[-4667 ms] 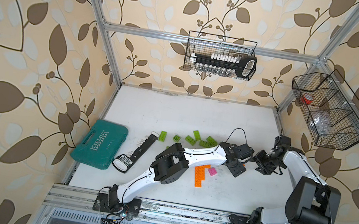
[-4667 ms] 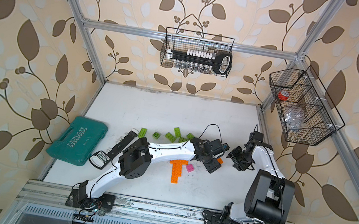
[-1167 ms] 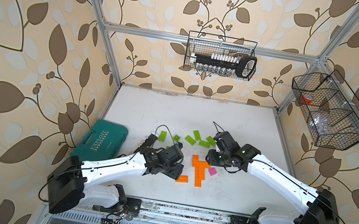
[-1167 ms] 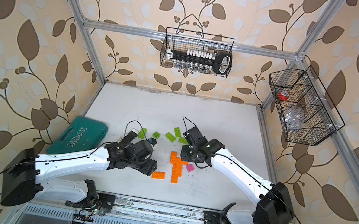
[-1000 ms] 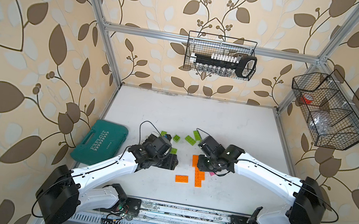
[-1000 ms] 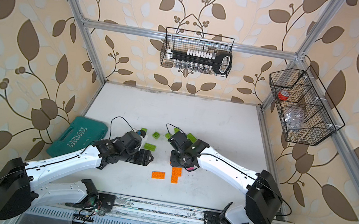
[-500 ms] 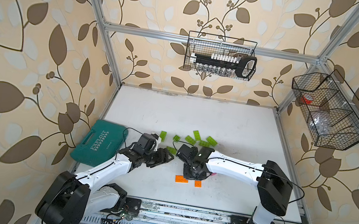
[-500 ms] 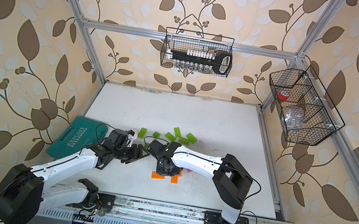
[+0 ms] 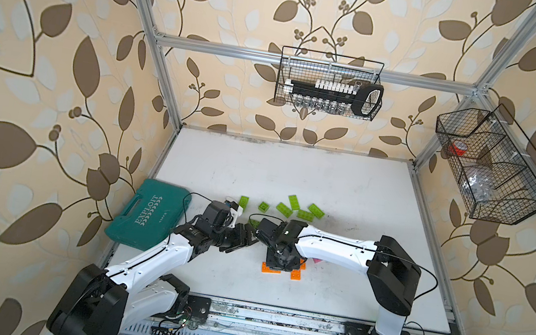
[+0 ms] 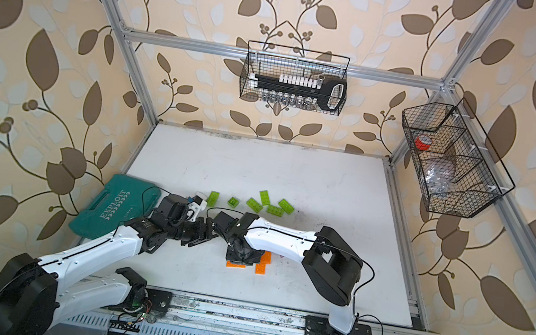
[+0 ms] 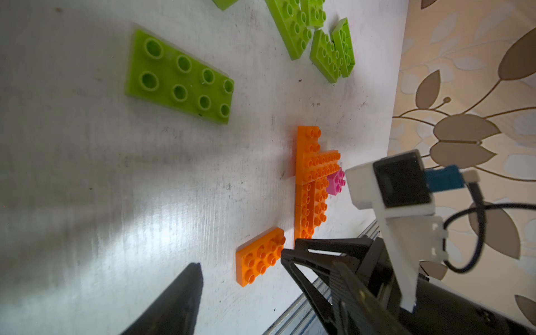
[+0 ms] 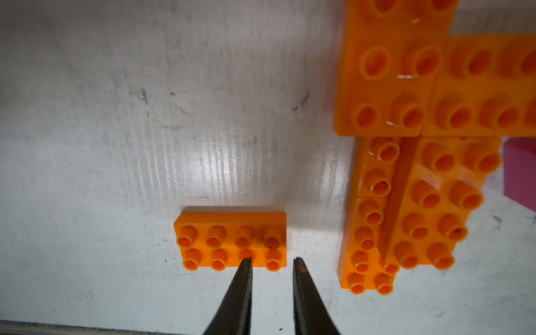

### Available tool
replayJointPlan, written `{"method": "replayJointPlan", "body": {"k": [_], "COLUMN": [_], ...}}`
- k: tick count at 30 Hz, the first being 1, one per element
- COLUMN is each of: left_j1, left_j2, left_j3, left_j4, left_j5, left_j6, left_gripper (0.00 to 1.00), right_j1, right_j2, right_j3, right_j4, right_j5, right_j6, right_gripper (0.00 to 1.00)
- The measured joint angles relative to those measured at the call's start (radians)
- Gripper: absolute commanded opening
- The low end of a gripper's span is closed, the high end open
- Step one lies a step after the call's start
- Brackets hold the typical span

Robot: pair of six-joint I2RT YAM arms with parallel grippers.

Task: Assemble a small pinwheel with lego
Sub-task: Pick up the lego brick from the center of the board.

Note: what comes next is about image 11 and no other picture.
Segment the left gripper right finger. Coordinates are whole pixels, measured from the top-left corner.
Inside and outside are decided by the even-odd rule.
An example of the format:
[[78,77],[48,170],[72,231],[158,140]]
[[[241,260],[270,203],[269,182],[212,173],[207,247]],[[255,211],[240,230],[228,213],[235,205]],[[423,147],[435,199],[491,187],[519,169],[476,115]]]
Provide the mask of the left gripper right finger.
[[409,333],[342,262],[332,266],[330,289],[337,334]]

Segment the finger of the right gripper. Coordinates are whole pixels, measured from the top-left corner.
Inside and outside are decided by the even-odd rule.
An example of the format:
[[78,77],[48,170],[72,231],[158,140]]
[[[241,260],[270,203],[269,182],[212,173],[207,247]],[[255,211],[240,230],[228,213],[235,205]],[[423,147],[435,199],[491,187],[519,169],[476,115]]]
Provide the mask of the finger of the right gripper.
[[295,250],[307,251],[327,251],[342,253],[353,258],[364,258],[373,244],[373,240],[367,236],[348,239],[297,239],[295,241]]
[[[308,251],[298,251],[293,249],[283,249],[281,253],[281,264],[304,293],[315,314],[320,319],[322,326],[328,334],[342,334],[341,317],[339,316],[339,298],[336,291],[331,287],[330,276],[334,269],[335,262],[347,261],[346,255],[326,255],[310,253]],[[332,301],[329,302],[323,294],[307,279],[298,265],[312,269],[317,276],[325,280],[332,293]]]

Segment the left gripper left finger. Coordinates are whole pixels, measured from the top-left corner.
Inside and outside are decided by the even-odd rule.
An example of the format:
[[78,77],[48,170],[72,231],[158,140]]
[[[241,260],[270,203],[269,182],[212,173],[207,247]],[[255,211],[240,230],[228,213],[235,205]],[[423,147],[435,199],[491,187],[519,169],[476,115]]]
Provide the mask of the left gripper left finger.
[[201,264],[192,262],[124,334],[193,334],[203,289]]

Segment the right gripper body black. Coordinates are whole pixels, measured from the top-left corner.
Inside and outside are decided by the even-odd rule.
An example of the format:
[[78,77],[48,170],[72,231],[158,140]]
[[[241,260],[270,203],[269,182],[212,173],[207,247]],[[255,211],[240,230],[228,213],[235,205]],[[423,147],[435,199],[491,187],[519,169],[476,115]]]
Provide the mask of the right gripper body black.
[[374,297],[412,334],[534,334],[497,312],[481,307],[419,275],[416,305],[412,312],[400,307],[401,293],[382,239],[360,237],[356,275]]

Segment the orange brick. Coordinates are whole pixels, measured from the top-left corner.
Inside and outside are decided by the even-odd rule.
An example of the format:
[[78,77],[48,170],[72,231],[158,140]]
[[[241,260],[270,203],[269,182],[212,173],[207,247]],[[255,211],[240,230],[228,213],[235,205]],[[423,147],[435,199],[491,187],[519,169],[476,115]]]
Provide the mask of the orange brick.
[[235,254],[237,283],[241,287],[251,285],[268,268],[275,266],[285,243],[284,231],[274,228],[238,250]]
[[317,126],[297,129],[296,184],[304,185],[318,178],[321,130]]
[[311,204],[311,223],[315,229],[316,227],[321,226],[327,220],[325,212],[327,210],[326,199],[328,198],[327,187],[329,183],[326,177],[313,181],[313,183],[314,196]]
[[311,204],[314,196],[314,183],[296,186],[294,240],[311,239],[314,227],[311,223]]
[[300,183],[308,184],[337,173],[340,170],[340,159],[341,154],[337,150],[308,155],[301,165]]

